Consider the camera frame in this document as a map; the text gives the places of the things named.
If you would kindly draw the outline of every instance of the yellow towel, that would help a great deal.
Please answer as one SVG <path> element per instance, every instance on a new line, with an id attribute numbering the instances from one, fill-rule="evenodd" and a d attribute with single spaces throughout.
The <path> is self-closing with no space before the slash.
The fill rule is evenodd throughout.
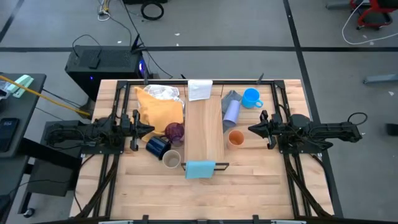
<path id="1" fill-rule="evenodd" d="M 158 100 L 139 87 L 134 87 L 140 108 L 140 121 L 155 127 L 155 131 L 145 135 L 142 140 L 148 141 L 153 135 L 164 135 L 170 123 L 183 123 L 182 104 L 174 100 Z"/>

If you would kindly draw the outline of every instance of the light blue sponge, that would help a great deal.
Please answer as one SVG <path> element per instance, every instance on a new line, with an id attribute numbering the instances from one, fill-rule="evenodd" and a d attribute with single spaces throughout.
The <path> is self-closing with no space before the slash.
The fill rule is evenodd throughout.
<path id="1" fill-rule="evenodd" d="M 213 176 L 215 167 L 215 161 L 187 161 L 185 178 L 211 178 Z"/>

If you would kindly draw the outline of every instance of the white cup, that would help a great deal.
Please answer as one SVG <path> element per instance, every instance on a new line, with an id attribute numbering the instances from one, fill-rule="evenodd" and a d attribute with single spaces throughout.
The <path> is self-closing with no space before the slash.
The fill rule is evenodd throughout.
<path id="1" fill-rule="evenodd" d="M 178 167 L 181 156 L 176 150 L 169 150 L 163 155 L 163 164 L 170 169 Z"/>

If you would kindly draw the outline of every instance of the cup handle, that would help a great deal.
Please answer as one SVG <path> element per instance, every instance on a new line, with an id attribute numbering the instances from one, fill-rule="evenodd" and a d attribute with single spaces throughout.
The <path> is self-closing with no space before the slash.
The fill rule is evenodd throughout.
<path id="1" fill-rule="evenodd" d="M 165 139 L 163 139 L 163 140 L 167 141 L 167 143 L 169 143 L 169 144 L 172 144 L 172 141 L 169 140 L 167 136 L 161 136 L 160 138 L 161 138 L 161 139 L 165 138 Z"/>
<path id="2" fill-rule="evenodd" d="M 263 104 L 264 103 L 261 100 L 257 100 L 255 106 L 258 107 L 258 108 L 261 108 L 263 106 Z"/>

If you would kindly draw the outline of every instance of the concrete floor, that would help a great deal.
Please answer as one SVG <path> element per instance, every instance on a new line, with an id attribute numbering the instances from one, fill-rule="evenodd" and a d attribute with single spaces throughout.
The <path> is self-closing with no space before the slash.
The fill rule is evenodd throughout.
<path id="1" fill-rule="evenodd" d="M 349 11 L 328 11 L 325 1 L 290 0 L 290 8 L 302 47 L 351 47 L 341 37 Z M 0 1 L 0 29 L 17 0 Z M 65 73 L 68 52 L 6 52 L 7 47 L 71 47 L 75 38 L 90 34 L 103 45 L 128 45 L 128 32 L 113 21 L 97 21 L 96 0 L 24 1 L 0 42 L 0 68 L 10 73 L 45 73 L 45 88 L 77 103 L 87 96 Z M 170 0 L 159 21 L 132 16 L 147 46 L 273 46 L 293 47 L 284 3 L 281 0 Z M 111 2 L 112 16 L 133 31 L 119 1 Z M 139 12 L 139 6 L 128 6 Z M 398 14 L 393 14 L 398 21 Z M 351 41 L 397 32 L 398 22 L 374 30 L 346 28 Z M 78 44 L 95 44 L 81 39 Z M 398 47 L 397 37 L 356 47 Z M 302 78 L 296 52 L 279 51 L 173 51 L 152 52 L 166 71 L 187 78 Z M 398 85 L 362 84 L 368 75 L 397 73 L 398 52 L 304 52 L 308 76 L 323 122 L 340 122 L 357 111 L 369 115 L 360 126 L 364 139 L 356 144 L 334 141 L 331 165 L 346 218 L 398 221 L 398 138 L 386 136 L 384 123 L 398 123 Z M 166 77 L 154 64 L 150 69 Z M 38 108 L 62 119 L 79 116 L 44 100 Z M 26 137 L 39 141 L 44 124 L 57 120 L 35 110 Z M 35 223 L 66 219 L 73 195 L 34 195 L 30 219 L 16 214 L 24 188 L 18 191 L 8 223 Z"/>

